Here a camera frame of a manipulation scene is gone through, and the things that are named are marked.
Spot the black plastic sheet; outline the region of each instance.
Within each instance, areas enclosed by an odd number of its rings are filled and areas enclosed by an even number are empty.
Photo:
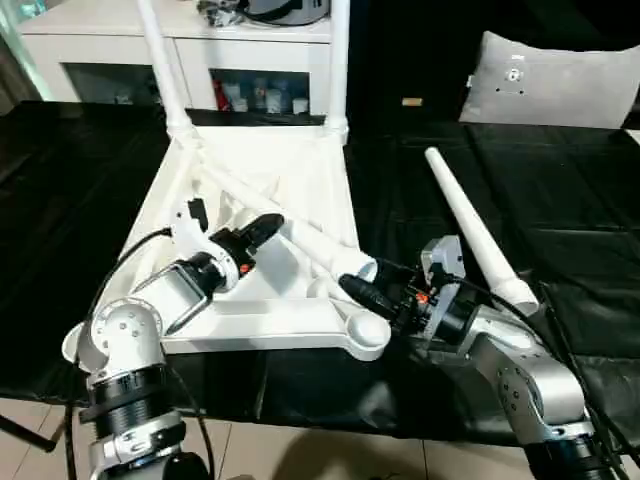
[[[198,124],[317,119],[192,112]],[[30,104],[0,118],[0,395],[58,403],[82,376],[60,343],[117,258],[168,140],[154,109]],[[624,132],[431,123],[346,148],[362,248],[414,264],[459,233],[424,159],[438,146],[514,268],[565,322],[612,418],[640,443],[640,147]],[[471,279],[482,281],[465,251]],[[549,320],[540,316],[542,328]],[[217,418],[512,444],[464,361],[394,339],[376,362],[340,350],[172,356]],[[176,402],[186,406],[177,389]]]

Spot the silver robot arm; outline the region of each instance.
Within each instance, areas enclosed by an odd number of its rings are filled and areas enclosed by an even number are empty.
[[[578,380],[515,317],[477,307],[457,353],[491,384],[520,445],[593,433]]]
[[[283,221],[263,215],[242,230],[218,231],[207,253],[173,262],[83,324],[77,357],[89,372],[91,405],[80,421],[93,423],[97,437],[91,480],[209,478],[197,455],[181,451],[186,428],[169,399],[160,336],[182,328],[213,293],[248,274],[251,255]]]
[[[430,242],[420,261],[420,270],[389,264],[408,281],[394,300],[355,277],[340,284],[387,318],[396,334],[419,337],[427,347],[434,339],[444,341],[468,360],[493,388],[538,480],[615,478],[598,455],[585,397],[571,370],[514,314],[487,305],[469,308],[459,300],[460,284],[450,281],[465,276],[458,237]]]

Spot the orange marking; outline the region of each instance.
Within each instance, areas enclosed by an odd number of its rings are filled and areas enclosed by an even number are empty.
[[[416,293],[416,300],[418,301],[418,303],[424,305],[429,301],[429,297],[424,293]]]

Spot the black cable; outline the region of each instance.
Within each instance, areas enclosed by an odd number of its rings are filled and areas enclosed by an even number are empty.
[[[122,267],[122,265],[131,258],[131,256],[136,253],[140,248],[142,248],[147,242],[150,240],[160,237],[170,237],[171,229],[163,228],[160,230],[156,230],[154,232],[145,235],[140,240],[138,240],[131,248],[129,248],[122,256],[118,259],[118,261],[111,267],[111,269],[107,272],[107,274],[102,279],[100,286],[96,290],[93,299],[91,300],[91,304],[89,305],[89,309],[87,310],[87,315],[84,319],[84,322],[90,321],[93,317],[94,310],[98,306],[98,302],[100,301],[100,297],[104,292],[104,289],[111,280],[111,277]],[[76,349],[76,355],[73,361],[73,366],[78,367],[79,359],[78,359],[78,351]],[[76,471],[76,462],[75,462],[75,452],[73,448],[73,406],[76,400],[75,395],[75,383],[74,383],[74,375],[70,375],[71,386],[69,388],[69,398],[65,404],[64,411],[64,434],[65,434],[65,453],[67,460],[67,478],[69,480],[77,480],[78,474]]]
[[[162,344],[160,344],[160,348],[162,350],[162,354],[164,355],[164,357],[167,358],[167,354],[164,351],[164,346]],[[209,464],[209,478],[211,480],[215,480],[216,462],[213,457],[213,445],[211,445],[211,439],[209,438],[209,434],[207,432],[207,427],[204,423],[204,417],[202,416],[202,411],[200,410],[200,406],[198,405],[198,402],[196,401],[195,397],[191,395],[191,392],[189,391],[187,384],[182,378],[182,375],[180,375],[178,371],[175,368],[173,368],[173,365],[171,365],[169,361],[167,361],[167,368],[169,370],[169,373],[171,373],[171,375],[176,380],[176,382],[178,383],[182,391],[187,396],[187,399],[189,400],[189,406],[191,407],[191,410],[193,410],[195,413],[196,420],[198,422],[198,427],[200,427],[200,434],[202,435],[202,441],[204,442],[204,447],[207,450],[207,463]]]
[[[556,357],[556,359],[564,363],[571,370],[571,372],[575,375],[576,379],[580,383],[580,386],[582,387],[587,408],[590,410],[590,413],[593,412],[598,417],[596,419],[596,422],[593,422],[593,424],[594,424],[594,430],[598,435],[600,442],[602,443],[602,447],[604,449],[604,452],[603,452],[604,456],[609,461],[609,463],[611,464],[611,467],[615,470],[618,477],[621,480],[628,480],[629,479],[628,475],[624,472],[624,470],[622,470],[613,452],[609,448],[606,442],[605,435],[603,434],[601,429],[598,428],[597,425],[600,423],[598,420],[606,424],[607,428],[611,431],[611,433],[613,433],[616,439],[623,446],[623,453],[627,453],[636,463],[638,468],[640,468],[640,456],[638,456],[638,454],[635,451],[635,448],[631,445],[629,440],[625,437],[622,431],[620,431],[620,429],[613,422],[613,420],[611,420],[611,418],[605,413],[604,409],[599,405],[599,403],[591,393],[590,387],[586,382],[584,375],[582,373],[582,369],[579,367],[578,363],[575,360],[575,357],[571,353],[571,347],[568,340],[569,335],[566,330],[566,326],[562,322],[560,322],[559,319],[556,319],[554,315],[555,321],[550,322],[551,327],[554,330],[552,332],[554,336],[554,340],[556,341],[556,343],[558,343],[558,349],[554,349],[552,348],[550,342],[545,339],[545,336],[542,335],[540,330],[529,320],[529,318],[524,313],[522,313],[511,302],[505,300],[501,296],[496,295],[495,293],[489,290],[486,290],[480,287],[479,285],[476,285],[475,283],[467,280],[466,278],[458,277],[456,275],[451,275],[451,274],[445,274],[444,277],[445,277],[445,281],[447,281],[448,283],[458,283],[460,285],[469,287],[482,295],[486,295],[487,297],[491,298],[491,300],[493,300],[494,302],[498,303],[499,305],[509,310],[509,312],[513,313],[533,333],[535,333],[540,338],[545,348],[547,348],[549,352],[554,357]]]

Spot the floor tile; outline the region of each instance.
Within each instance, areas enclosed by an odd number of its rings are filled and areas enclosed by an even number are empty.
[[[425,441],[429,480],[532,480],[521,448]]]
[[[195,418],[185,418],[184,421],[187,424],[187,437],[182,443],[182,450],[185,452],[197,453],[200,455],[202,460],[204,460],[206,465],[207,449],[204,446],[198,422]],[[213,458],[216,462],[216,476],[219,476],[220,471],[222,470],[222,461],[227,448],[227,441],[231,432],[231,423],[220,422],[217,420],[206,420],[205,423],[207,431],[209,432],[209,438],[213,444]]]
[[[63,416],[63,407],[51,407],[40,433],[51,437],[60,425]],[[93,426],[80,425],[76,414],[73,424],[73,446],[79,479],[89,478],[89,445],[93,440]],[[29,448],[14,480],[33,480],[36,478],[47,478],[47,480],[65,480],[67,478],[64,437],[60,439],[56,449],[51,453],[44,453],[33,447]]]
[[[629,480],[640,480],[640,469],[633,463],[633,460],[628,455],[622,457],[622,462],[629,475]]]
[[[1,415],[33,431],[38,431],[50,408],[42,403],[0,399]],[[13,478],[28,450],[25,442],[0,432],[0,480]]]
[[[234,423],[222,480],[425,480],[419,440]]]

